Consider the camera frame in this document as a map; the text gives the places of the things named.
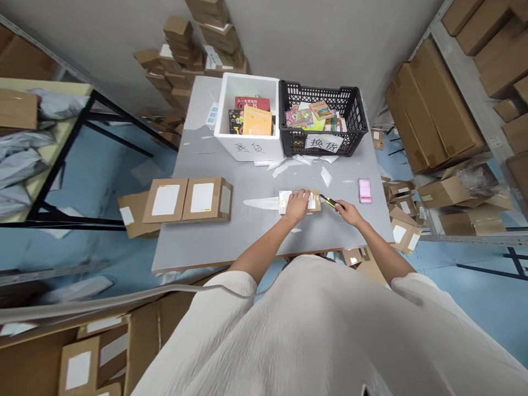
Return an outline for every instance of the smartphone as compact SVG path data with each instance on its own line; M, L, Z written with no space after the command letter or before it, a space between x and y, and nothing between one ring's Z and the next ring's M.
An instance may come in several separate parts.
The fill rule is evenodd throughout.
M369 179L358 179L357 187L359 190L359 202L361 204L371 204L372 194L370 193L370 180Z

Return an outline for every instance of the gray table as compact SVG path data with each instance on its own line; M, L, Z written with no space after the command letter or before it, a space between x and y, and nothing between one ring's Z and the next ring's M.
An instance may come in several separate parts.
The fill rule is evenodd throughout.
M192 90L188 118L180 151L174 167L175 178L224 177L233 185L231 221L228 223L164 224L162 226L153 272L220 265L236 260L253 242L279 219L278 211L245 205L244 200L276 197L281 190L319 189L335 200L357 205L361 214L376 231L393 242L392 228L370 134L350 158L339 158L333 164L317 162L292 166L273 178L267 167L236 161L204 125L213 98L218 100L221 79L197 77ZM321 177L324 166L332 175L329 187ZM358 178L369 178L372 204L359 204ZM306 216L297 226L302 231L290 233L277 255L332 251L365 245L361 234L346 224L334 210L322 203L322 211Z

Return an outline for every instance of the hand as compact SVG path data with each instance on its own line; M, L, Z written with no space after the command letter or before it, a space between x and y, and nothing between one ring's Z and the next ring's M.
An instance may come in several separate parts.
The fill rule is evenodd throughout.
M348 203L343 200L339 200L336 202L339 205L335 206L335 210L337 210L341 217L351 226L357 227L365 221L365 219L363 219L362 216L359 214L358 209L351 203Z
M298 194L290 194L283 218L291 220L297 225L308 213L308 198L311 191L299 190Z

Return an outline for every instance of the black plastic crate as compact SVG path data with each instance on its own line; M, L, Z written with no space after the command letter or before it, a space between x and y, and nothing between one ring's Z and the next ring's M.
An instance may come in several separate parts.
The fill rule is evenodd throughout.
M325 101L332 110L339 111L345 119L348 132L305 131L302 128L286 126L284 112L301 102L315 103ZM363 109L361 93L357 87L339 89L303 87L298 82L279 82L279 120L280 139L287 157L301 155L338 155L351 157L363 136L368 132L367 120ZM343 143L336 153L321 148L304 148L309 134L328 134L340 136Z

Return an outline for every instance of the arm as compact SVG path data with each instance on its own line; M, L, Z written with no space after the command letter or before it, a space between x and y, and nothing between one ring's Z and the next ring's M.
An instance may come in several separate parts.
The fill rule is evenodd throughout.
M343 219L350 225L356 227L365 238L374 260L378 264L383 277L390 285L394 278L403 278L408 273L416 272L414 268L399 255L359 214L358 209L351 203L336 201L336 209Z
M300 190L298 195L291 194L286 214L247 248L228 271L247 272L259 284L288 233L306 216L309 197L310 190Z

